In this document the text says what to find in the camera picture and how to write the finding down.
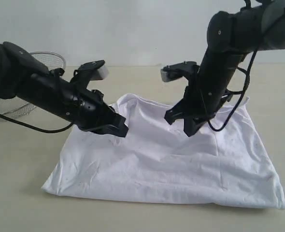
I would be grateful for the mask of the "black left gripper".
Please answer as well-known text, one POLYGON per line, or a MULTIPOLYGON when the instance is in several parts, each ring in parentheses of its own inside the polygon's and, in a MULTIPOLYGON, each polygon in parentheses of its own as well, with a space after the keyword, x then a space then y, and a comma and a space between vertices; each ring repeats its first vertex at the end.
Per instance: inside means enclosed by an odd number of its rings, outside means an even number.
POLYGON ((84 132, 121 138, 127 135, 126 119, 104 102, 100 91, 75 86, 56 72, 32 74, 20 84, 16 96, 84 132))

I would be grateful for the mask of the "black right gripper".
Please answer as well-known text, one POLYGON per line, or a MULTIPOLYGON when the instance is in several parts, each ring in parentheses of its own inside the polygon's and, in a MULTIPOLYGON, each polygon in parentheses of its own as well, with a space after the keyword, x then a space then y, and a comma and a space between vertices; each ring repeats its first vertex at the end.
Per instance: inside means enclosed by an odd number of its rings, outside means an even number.
POLYGON ((172 125, 176 120, 184 119, 184 133, 191 137, 232 98, 228 90, 231 77, 221 78, 216 74, 203 76, 199 65, 191 65, 183 71, 188 80, 182 99, 167 110, 164 119, 172 125))

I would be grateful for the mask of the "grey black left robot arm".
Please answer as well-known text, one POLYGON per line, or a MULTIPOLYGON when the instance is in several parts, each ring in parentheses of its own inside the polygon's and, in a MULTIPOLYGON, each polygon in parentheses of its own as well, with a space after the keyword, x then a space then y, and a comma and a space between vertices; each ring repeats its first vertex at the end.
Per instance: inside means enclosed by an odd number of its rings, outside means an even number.
POLYGON ((99 90, 88 90, 91 80, 101 76, 104 60, 81 65, 71 81, 64 70, 49 70, 21 47, 0 44, 0 98, 18 97, 52 113, 80 130, 99 135, 126 137, 126 119, 103 100, 99 90))

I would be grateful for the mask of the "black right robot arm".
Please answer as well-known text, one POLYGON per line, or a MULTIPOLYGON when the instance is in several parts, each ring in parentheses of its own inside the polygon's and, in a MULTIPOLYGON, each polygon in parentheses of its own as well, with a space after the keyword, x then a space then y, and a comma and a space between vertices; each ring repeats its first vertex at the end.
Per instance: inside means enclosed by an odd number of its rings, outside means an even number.
POLYGON ((183 98, 165 113, 165 120, 173 124, 182 119, 185 134, 196 134, 232 97, 244 97, 249 68, 242 69, 242 90, 229 90, 228 85, 246 56, 269 50, 285 50, 285 0, 261 0, 256 7, 246 1, 237 13, 216 13, 207 28, 207 49, 201 64, 184 61, 161 69, 164 82, 182 77, 188 81, 183 98))

